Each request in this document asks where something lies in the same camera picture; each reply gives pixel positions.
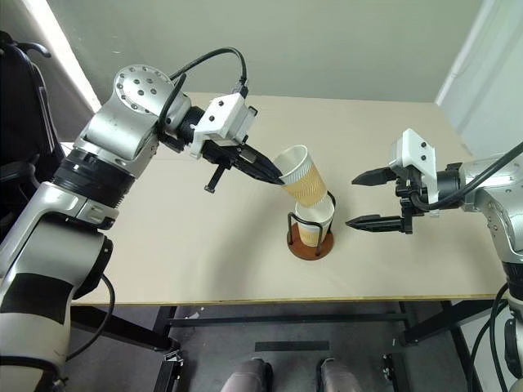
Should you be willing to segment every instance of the white paper cup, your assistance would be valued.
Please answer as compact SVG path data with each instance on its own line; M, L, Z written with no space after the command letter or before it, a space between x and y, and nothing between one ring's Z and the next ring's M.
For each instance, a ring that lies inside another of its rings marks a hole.
M286 149L273 163L282 172L283 188L302 206L313 206L327 194L325 183L305 145Z
M296 203L295 211L296 215L304 221L316 222L321 225L321 242L323 242L329 230L329 225L333 221L333 200L326 195L313 207L303 207L300 203ZM300 233L300 239L305 245L315 247L318 244L318 236L320 235L318 226L298 222L297 229Z

